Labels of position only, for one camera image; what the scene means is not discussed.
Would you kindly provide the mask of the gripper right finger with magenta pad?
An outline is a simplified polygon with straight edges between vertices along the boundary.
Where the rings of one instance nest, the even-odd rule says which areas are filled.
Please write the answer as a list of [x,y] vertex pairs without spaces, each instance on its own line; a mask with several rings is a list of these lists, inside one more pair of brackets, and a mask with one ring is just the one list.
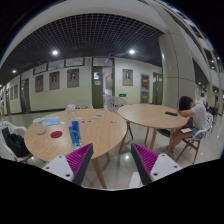
[[156,154],[136,143],[131,144],[131,154],[143,185],[148,185],[182,169],[167,154]]

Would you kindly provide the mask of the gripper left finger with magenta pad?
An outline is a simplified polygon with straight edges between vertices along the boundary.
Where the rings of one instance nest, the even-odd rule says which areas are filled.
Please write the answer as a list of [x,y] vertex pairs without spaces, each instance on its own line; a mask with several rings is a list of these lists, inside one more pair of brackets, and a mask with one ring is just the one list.
[[80,186],[93,155],[93,144],[87,144],[67,156],[58,155],[43,170]]

